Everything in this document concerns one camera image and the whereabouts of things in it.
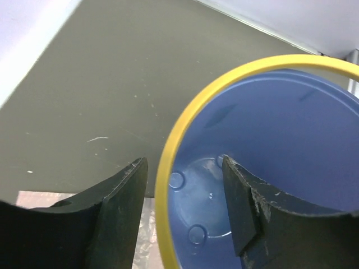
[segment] gray table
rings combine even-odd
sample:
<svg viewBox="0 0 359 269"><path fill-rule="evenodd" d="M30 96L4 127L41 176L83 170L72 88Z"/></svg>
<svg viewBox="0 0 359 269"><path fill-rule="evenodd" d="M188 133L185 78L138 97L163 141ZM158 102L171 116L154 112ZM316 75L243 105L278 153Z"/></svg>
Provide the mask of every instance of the gray table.
<svg viewBox="0 0 359 269"><path fill-rule="evenodd" d="M139 156L153 196L188 102L240 64L287 53L301 51L192 0L84 0L0 111L0 198L79 192Z"/></svg>

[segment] circular bump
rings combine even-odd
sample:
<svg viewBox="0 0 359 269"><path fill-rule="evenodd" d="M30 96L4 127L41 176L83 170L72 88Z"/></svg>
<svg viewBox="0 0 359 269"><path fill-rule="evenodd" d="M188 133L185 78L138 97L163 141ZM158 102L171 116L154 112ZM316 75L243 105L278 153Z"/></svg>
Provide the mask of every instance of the circular bump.
<svg viewBox="0 0 359 269"><path fill-rule="evenodd" d="M193 226L188 232L188 238L193 244L203 244L206 239L206 231L201 226Z"/></svg>
<svg viewBox="0 0 359 269"><path fill-rule="evenodd" d="M169 185L173 189L179 189L185 183L185 178L180 173L172 173Z"/></svg>
<svg viewBox="0 0 359 269"><path fill-rule="evenodd" d="M217 165L222 168L222 164L223 164L223 158L224 158L224 154L221 154L217 157Z"/></svg>

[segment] blue plastic bucket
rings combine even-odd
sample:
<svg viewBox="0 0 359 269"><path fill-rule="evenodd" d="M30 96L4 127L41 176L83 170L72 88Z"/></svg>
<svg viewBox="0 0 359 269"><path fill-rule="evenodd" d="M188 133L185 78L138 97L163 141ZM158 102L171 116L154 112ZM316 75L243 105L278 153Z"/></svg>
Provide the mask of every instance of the blue plastic bucket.
<svg viewBox="0 0 359 269"><path fill-rule="evenodd" d="M183 268L241 268L225 203L222 156L296 197L337 210L359 205L359 102L337 85L285 69L215 97L174 162L169 219Z"/></svg>

